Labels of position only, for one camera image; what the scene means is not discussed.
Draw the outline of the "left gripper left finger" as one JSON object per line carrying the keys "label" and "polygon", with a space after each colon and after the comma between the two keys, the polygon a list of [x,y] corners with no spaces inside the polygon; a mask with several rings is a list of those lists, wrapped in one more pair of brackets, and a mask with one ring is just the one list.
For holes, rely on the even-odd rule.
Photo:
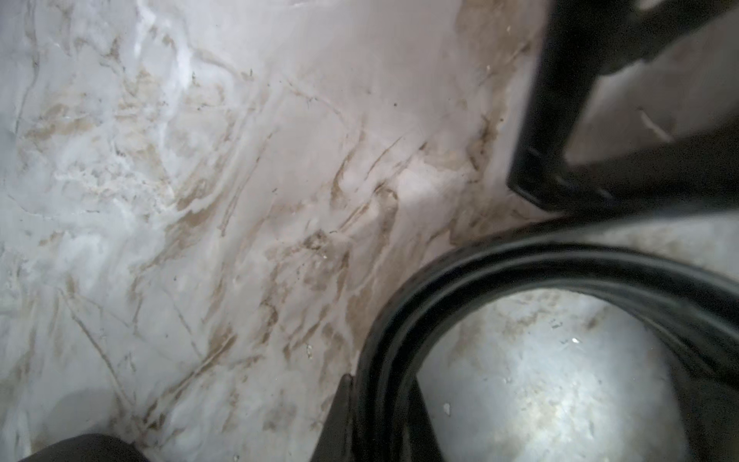
{"label": "left gripper left finger", "polygon": [[343,375],[319,435],[311,462],[350,462],[353,439],[354,377]]}

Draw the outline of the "black belt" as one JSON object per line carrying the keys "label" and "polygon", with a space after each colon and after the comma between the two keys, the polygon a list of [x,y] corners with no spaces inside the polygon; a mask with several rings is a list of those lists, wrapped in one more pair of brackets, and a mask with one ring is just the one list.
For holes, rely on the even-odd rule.
{"label": "black belt", "polygon": [[568,230],[567,223],[551,221],[462,246],[394,293],[373,323],[357,366],[357,460],[398,458],[415,375],[454,323],[488,302],[528,290],[605,300],[653,327],[694,375],[737,385],[735,279],[629,248],[567,242]]}
{"label": "black belt", "polygon": [[21,462],[148,462],[148,459],[132,444],[96,433],[65,439]]}

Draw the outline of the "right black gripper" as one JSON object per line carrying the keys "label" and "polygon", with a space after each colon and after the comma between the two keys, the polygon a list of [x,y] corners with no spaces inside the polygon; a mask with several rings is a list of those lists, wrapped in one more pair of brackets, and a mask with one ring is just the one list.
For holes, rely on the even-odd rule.
{"label": "right black gripper", "polygon": [[738,204],[738,5],[557,1],[507,179],[563,214]]}

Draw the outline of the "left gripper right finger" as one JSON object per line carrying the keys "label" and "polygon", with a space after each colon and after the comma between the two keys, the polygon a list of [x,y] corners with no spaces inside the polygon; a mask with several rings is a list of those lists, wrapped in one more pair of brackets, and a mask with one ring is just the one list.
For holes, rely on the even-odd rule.
{"label": "left gripper right finger", "polygon": [[425,406],[425,400],[423,399],[423,393],[417,380],[414,381],[409,393],[407,430],[409,461],[444,461],[444,456],[436,439],[433,425]]}

